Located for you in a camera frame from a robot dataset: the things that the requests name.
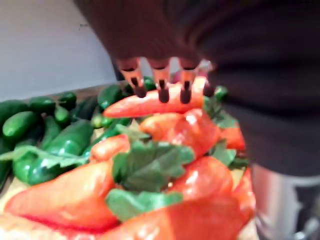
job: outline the dark sleeve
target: dark sleeve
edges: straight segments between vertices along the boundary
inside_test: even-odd
[[[166,1],[181,39],[217,64],[249,157],[294,176],[320,174],[320,2]]]

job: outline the pile of vegetables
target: pile of vegetables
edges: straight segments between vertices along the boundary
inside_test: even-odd
[[[180,103],[180,83],[161,103],[145,82],[145,98],[112,85],[86,103],[68,92],[6,108],[0,164],[33,186],[7,202],[0,239],[237,238],[255,197],[244,139],[221,105],[226,91],[204,97],[199,77],[190,103]],[[91,141],[94,129],[102,133]],[[234,188],[236,168],[246,170]]]

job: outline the red bell pepper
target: red bell pepper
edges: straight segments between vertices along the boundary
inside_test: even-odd
[[[53,229],[39,222],[9,214],[0,215],[2,240],[96,240],[90,233]]]
[[[140,130],[150,134],[154,141],[160,141],[164,135],[184,117],[180,113],[163,113],[148,117],[140,124]]]
[[[250,168],[246,169],[232,195],[239,200],[240,209],[245,213],[248,220],[251,219],[256,209],[256,198],[252,187]]]
[[[114,188],[112,161],[88,164],[12,197],[5,213],[52,228],[102,233],[118,221],[105,204]]]
[[[245,219],[230,195],[183,201],[134,217],[99,240],[235,240]]]
[[[129,138],[125,134],[109,137],[98,142],[91,149],[90,162],[99,163],[109,161],[118,153],[125,153],[130,149]]]
[[[220,139],[220,129],[202,109],[192,109],[184,114],[161,139],[175,145],[193,149],[196,158],[202,157]]]
[[[195,80],[192,86],[191,101],[188,104],[180,102],[181,84],[169,87],[170,100],[168,103],[161,103],[157,90],[149,91],[144,98],[137,96],[126,97],[111,106],[103,113],[109,118],[135,118],[156,113],[180,113],[202,108],[204,104],[203,79]]]
[[[221,138],[226,140],[228,149],[244,151],[246,149],[245,140],[239,127],[228,127],[222,130]]]
[[[185,174],[173,182],[169,192],[180,192],[183,200],[231,193],[234,181],[230,170],[219,160],[204,156],[185,168]]]

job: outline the green cucumber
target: green cucumber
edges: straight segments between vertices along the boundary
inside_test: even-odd
[[[71,122],[75,123],[80,119],[91,120],[97,106],[97,96],[90,96],[80,102],[71,111]]]
[[[115,118],[103,116],[101,113],[95,114],[91,119],[91,125],[94,129],[108,128]]]
[[[45,130],[40,148],[45,149],[62,131],[60,125],[56,122],[53,116],[47,116],[44,119]]]
[[[28,111],[29,107],[26,103],[20,100],[7,100],[0,102],[0,127],[13,115]]]
[[[48,96],[36,96],[30,99],[29,107],[31,111],[41,114],[52,114],[56,108],[56,102]]]
[[[13,146],[6,142],[2,134],[0,134],[0,154],[5,154],[13,149]],[[12,170],[11,161],[0,162],[0,192],[4,189],[7,179]]]
[[[54,110],[54,119],[56,120],[57,123],[64,126],[69,123],[70,114],[67,109],[57,105]]]
[[[45,125],[40,121],[35,127],[29,131],[16,143],[15,148],[23,146],[36,146],[37,143],[43,138],[45,132]]]
[[[64,92],[58,98],[58,104],[68,111],[74,109],[77,103],[77,95],[72,91]]]
[[[9,140],[17,141],[40,119],[40,116],[33,111],[19,112],[4,123],[2,127],[3,135]]]
[[[97,97],[97,102],[102,109],[106,109],[110,105],[124,99],[122,89],[119,85],[113,84],[103,89]]]

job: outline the white wall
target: white wall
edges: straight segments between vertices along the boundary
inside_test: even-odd
[[[150,76],[142,60],[144,75]],[[171,61],[171,71],[179,64]],[[110,58],[72,0],[0,0],[0,101],[115,82]]]

